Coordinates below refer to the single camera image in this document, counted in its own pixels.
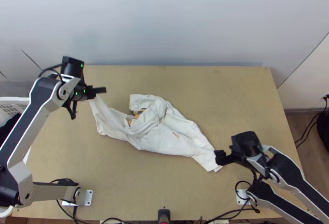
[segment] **electrical outlet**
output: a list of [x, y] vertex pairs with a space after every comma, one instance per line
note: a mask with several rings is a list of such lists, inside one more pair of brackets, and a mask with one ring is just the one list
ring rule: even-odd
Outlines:
[[323, 99], [323, 98], [326, 97], [327, 95], [329, 95], [329, 92], [327, 92], [327, 93], [324, 94], [323, 96], [319, 97], [319, 99]]

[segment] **white wall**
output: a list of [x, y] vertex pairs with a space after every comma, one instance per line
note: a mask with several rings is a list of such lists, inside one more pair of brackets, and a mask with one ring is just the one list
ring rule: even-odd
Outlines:
[[329, 35], [278, 88], [278, 92], [285, 109], [325, 106], [325, 101], [319, 98], [329, 92]]
[[87, 64], [264, 65], [277, 85], [329, 31], [328, 0], [0, 0], [11, 81], [63, 55]]

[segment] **wooden floor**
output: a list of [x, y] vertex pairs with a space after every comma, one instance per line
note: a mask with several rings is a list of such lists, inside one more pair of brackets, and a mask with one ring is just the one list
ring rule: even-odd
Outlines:
[[[311, 121], [314, 114], [311, 115], [298, 115], [288, 114], [287, 120], [290, 126], [291, 133], [296, 141], [299, 139], [306, 126]], [[329, 199], [329, 152], [326, 150], [322, 141], [320, 140], [316, 127], [312, 129], [309, 134], [308, 140], [298, 148], [298, 155], [305, 173], [306, 179], [318, 191]], [[283, 218], [267, 220], [272, 221], [273, 224], [289, 224]], [[50, 220], [50, 219], [28, 219], [8, 217], [6, 224], [74, 224], [70, 220]], [[151, 222], [134, 222], [134, 224], [151, 223]], [[235, 220], [232, 223], [264, 223], [264, 220]]]

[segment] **orange label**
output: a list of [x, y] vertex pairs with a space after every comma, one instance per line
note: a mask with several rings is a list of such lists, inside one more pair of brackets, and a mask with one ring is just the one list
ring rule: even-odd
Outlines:
[[172, 132], [173, 135], [175, 135], [177, 138], [179, 138], [179, 135], [176, 134], [175, 132]]

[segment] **wooden table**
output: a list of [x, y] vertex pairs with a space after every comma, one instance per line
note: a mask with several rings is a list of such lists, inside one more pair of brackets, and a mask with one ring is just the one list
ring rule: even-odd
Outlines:
[[[101, 97], [110, 107], [128, 113], [130, 94], [161, 96], [195, 121], [215, 149], [230, 153], [231, 136], [252, 130], [262, 144], [300, 165], [269, 68], [86, 66], [84, 72], [87, 84], [106, 86]], [[138, 151], [128, 142], [99, 135], [88, 102], [77, 110], [74, 121], [65, 109], [50, 115], [28, 166], [34, 181], [72, 178], [94, 190], [92, 205], [79, 207], [78, 218], [156, 220], [158, 209], [165, 207], [172, 220], [210, 219], [241, 207], [234, 185], [252, 181], [246, 168], [231, 164], [208, 173], [191, 158]], [[298, 203], [289, 192], [274, 189]], [[14, 216], [67, 218], [55, 201], [35, 202]], [[239, 219], [278, 216], [261, 209], [260, 214], [242, 212]]]

